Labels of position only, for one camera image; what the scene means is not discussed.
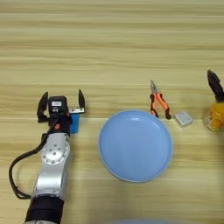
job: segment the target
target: wood grain surface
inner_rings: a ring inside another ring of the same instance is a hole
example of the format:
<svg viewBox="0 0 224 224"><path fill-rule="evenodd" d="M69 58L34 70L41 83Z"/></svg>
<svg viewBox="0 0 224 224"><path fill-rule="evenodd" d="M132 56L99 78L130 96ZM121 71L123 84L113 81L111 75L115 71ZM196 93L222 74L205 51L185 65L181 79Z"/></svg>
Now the wood grain surface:
<svg viewBox="0 0 224 224"><path fill-rule="evenodd" d="M8 169L34 148L47 125L36 109L45 91L87 113L72 136L73 159L64 224L159 219L224 223L224 136L201 117L214 101L207 69L224 83L224 2L221 0L0 0L0 223L23 223L28 200L18 200ZM97 151L102 125L124 109L150 109L150 80L171 112L187 111L191 126L162 121L174 155L159 178L131 184L112 176ZM30 193L39 155L14 173Z"/></svg>

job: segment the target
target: orange pliers handle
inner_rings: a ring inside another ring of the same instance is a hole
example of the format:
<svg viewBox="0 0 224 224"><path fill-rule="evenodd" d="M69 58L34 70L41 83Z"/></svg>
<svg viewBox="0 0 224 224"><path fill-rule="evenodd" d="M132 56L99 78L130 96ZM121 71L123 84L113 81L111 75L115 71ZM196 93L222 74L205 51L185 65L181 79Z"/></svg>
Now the orange pliers handle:
<svg viewBox="0 0 224 224"><path fill-rule="evenodd" d="M166 119L170 120L172 119L172 116L170 115L170 108L168 104L165 102L163 95L158 94L151 94L150 95L151 103L150 103L150 112L155 116L158 117L158 112L156 110L156 99L159 101L159 103L162 105L165 111L165 117Z"/></svg>

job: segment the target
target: black cable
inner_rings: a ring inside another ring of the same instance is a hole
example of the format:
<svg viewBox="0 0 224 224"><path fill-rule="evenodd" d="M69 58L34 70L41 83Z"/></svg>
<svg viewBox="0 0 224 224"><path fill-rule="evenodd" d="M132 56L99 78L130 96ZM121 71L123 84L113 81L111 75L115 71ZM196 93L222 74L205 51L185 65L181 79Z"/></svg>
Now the black cable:
<svg viewBox="0 0 224 224"><path fill-rule="evenodd" d="M53 130L54 126L56 125L56 123L58 122L59 118L57 118L55 120L55 122L52 124L52 126L49 128L49 130L46 132L45 136L43 137L41 143L39 144L39 146L34 149L34 150L30 150L27 151L25 153L23 153L22 155L18 156L10 165L10 169L9 169L9 178L10 178L10 185L11 188L13 190L13 192L15 193L15 195L21 199L21 200L28 200L30 199L32 196L30 194L26 194L24 192L21 192L20 190L18 190L18 186L16 186L13 177L12 177L12 170L13 167L15 166L16 163L18 163L19 161L21 161L24 158L28 158L34 154L37 154L39 151L42 150L43 146L46 144L46 139L49 136L49 134L51 133L51 131Z"/></svg>

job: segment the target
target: pliers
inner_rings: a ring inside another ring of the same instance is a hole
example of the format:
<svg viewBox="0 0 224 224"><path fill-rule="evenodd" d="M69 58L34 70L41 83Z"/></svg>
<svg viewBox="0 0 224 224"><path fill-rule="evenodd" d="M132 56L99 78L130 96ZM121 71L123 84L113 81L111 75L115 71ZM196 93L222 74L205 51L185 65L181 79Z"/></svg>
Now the pliers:
<svg viewBox="0 0 224 224"><path fill-rule="evenodd" d="M165 118L170 120L172 119L172 116L170 115L170 108L168 106L168 104L165 102L165 100L163 99L163 95L161 93L158 92L158 88L155 85L155 83L153 82L153 80L150 81L150 88L151 88L151 95L150 95L150 99L151 99L151 103L150 103L150 112L158 118L158 112L156 111L156 99L159 101L159 103L162 105L162 107L164 108L165 111Z"/></svg>

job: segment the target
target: blue plate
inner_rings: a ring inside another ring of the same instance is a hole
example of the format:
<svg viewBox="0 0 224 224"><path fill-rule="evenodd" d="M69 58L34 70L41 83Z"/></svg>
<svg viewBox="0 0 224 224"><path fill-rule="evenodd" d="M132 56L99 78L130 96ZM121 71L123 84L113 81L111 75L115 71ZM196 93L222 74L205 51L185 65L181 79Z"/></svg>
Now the blue plate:
<svg viewBox="0 0 224 224"><path fill-rule="evenodd" d="M119 179L144 182L166 170L172 138L154 115L127 110L112 116L99 137L102 162Z"/></svg>

